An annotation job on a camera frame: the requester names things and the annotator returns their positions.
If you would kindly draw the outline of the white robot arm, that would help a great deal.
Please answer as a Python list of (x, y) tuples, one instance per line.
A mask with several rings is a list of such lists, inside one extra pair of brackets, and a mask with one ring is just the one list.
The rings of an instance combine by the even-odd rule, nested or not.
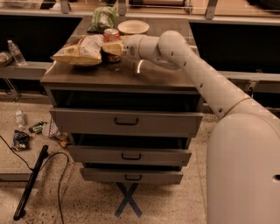
[(103, 50), (182, 69), (219, 121), (206, 158), (207, 224), (280, 224), (280, 119), (207, 64), (176, 31)]

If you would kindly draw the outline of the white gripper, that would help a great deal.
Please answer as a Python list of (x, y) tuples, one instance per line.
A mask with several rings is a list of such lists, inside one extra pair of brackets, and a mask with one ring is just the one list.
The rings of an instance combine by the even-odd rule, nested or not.
[(125, 50), (126, 55), (134, 60), (140, 60), (141, 56), (139, 53), (140, 44), (144, 35), (135, 34), (126, 36), (124, 39), (124, 44), (122, 41), (105, 42), (102, 45), (102, 50), (105, 53), (110, 53), (117, 56), (123, 55), (123, 50)]

